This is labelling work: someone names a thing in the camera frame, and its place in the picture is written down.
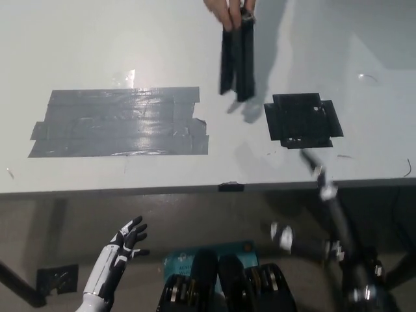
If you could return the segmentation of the person's bare hand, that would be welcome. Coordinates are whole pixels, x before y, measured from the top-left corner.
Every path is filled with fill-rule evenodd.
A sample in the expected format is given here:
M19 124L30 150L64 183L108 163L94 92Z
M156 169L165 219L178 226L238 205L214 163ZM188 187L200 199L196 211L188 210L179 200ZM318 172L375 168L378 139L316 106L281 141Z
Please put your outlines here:
M244 7L248 12L253 14L256 0L203 0L203 3L226 31L232 31L241 26L241 8Z

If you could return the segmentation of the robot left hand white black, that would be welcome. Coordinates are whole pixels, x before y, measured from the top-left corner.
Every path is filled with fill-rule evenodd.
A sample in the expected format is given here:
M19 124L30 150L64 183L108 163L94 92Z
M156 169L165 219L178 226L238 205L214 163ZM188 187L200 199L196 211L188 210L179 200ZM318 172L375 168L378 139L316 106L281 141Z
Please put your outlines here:
M90 305L92 311L108 311L128 261L150 254L147 249L135 248L147 237L148 225L142 220L138 216L128 221L103 247L83 291L83 304Z

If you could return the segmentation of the robot right hand white black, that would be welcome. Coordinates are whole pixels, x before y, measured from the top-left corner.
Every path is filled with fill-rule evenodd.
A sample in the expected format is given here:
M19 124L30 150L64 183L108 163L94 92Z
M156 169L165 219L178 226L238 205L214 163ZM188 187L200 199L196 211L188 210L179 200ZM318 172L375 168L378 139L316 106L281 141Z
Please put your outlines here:
M376 262L371 261L354 233L354 227L338 197L338 188L326 177L324 165L306 150L300 156L317 180L318 198L332 222L331 239L300 239L292 227L277 222L270 225L272 242L280 250L326 264L336 261L346 278L342 289L349 311L399 311L382 275L377 274Z

